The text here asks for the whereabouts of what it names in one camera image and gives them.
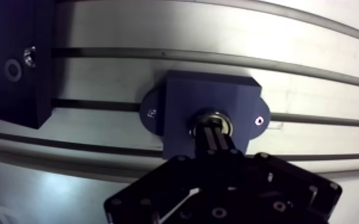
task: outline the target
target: dark blue block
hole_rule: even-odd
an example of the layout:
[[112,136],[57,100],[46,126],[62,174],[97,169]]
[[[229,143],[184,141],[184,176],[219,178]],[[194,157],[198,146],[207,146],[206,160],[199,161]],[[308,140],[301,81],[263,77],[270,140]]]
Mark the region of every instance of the dark blue block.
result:
[[[54,2],[0,0],[0,119],[39,127],[51,114],[51,45]],[[36,68],[25,65],[23,55],[36,47]],[[14,61],[21,78],[6,76]]]
[[226,112],[235,146],[246,151],[255,127],[261,87],[251,77],[189,71],[169,71],[166,81],[163,158],[178,154],[194,157],[188,123],[196,112],[216,108]]

